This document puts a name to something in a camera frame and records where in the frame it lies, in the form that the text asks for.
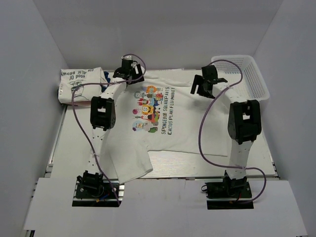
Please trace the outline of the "white SpongeBob print t-shirt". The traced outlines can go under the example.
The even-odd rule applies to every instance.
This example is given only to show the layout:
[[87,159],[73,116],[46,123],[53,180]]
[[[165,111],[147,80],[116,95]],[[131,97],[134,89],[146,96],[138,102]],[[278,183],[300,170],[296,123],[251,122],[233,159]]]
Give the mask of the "white SpongeBob print t-shirt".
[[230,156],[228,109],[190,91],[189,84],[157,78],[129,85],[118,97],[105,152],[119,182],[152,172],[151,151]]

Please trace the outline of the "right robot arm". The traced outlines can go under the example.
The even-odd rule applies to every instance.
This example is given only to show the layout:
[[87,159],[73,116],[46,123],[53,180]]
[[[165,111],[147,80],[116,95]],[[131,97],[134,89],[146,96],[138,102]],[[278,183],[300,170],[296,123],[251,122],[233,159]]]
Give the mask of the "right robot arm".
[[240,96],[224,78],[219,78],[214,65],[201,68],[196,75],[191,94],[212,98],[211,104],[221,102],[228,110],[228,134],[232,140],[230,161],[223,166],[229,181],[223,184],[223,192],[234,197],[241,191],[237,180],[245,179],[250,149],[262,131],[260,103]]

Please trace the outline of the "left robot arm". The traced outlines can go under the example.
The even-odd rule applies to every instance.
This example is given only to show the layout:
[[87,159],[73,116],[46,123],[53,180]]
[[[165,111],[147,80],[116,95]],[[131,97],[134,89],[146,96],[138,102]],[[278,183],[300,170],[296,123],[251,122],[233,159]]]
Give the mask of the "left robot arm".
[[133,58],[141,59],[135,54],[126,54],[121,57],[121,66],[114,71],[113,79],[110,82],[100,83],[106,86],[106,90],[99,96],[94,96],[90,103],[90,123],[92,126],[92,138],[86,135],[91,147],[92,156],[100,173],[107,178],[100,165],[101,154],[105,151],[106,142],[110,130],[116,123],[116,101],[126,90],[127,86],[143,82],[146,70],[141,69],[143,60],[137,62]]

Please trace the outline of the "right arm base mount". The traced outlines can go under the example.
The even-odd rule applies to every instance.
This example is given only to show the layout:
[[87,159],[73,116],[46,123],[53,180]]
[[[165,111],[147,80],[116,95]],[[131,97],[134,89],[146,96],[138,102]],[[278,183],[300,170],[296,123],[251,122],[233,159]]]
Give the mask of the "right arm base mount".
[[207,182],[201,187],[206,193],[208,210],[253,209],[252,192],[247,177],[231,179],[225,172],[221,182]]

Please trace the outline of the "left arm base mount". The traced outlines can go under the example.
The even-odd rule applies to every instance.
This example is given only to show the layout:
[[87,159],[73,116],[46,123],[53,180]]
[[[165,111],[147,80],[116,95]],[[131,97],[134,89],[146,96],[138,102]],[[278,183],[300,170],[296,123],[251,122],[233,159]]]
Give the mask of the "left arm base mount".
[[73,207],[119,207],[123,198],[123,185],[110,184],[103,174],[89,173],[77,177],[72,201]]

